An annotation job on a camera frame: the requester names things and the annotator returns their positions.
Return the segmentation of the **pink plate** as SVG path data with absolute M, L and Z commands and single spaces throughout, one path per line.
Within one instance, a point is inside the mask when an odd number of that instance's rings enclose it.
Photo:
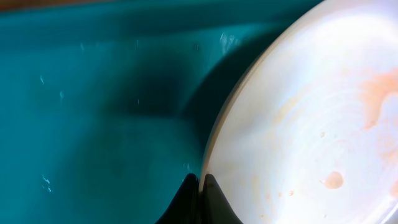
M 261 54 L 206 147 L 243 223 L 397 222 L 397 0 L 326 0 Z

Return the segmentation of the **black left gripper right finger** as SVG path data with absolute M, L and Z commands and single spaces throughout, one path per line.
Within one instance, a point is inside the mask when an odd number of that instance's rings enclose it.
M 243 224 L 227 201 L 215 177 L 207 174 L 201 194 L 202 224 Z

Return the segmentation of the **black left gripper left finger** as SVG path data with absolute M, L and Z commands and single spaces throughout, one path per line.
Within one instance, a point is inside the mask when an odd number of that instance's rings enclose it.
M 195 219 L 198 185 L 197 176 L 189 173 L 184 178 L 170 205 L 155 224 L 192 224 Z

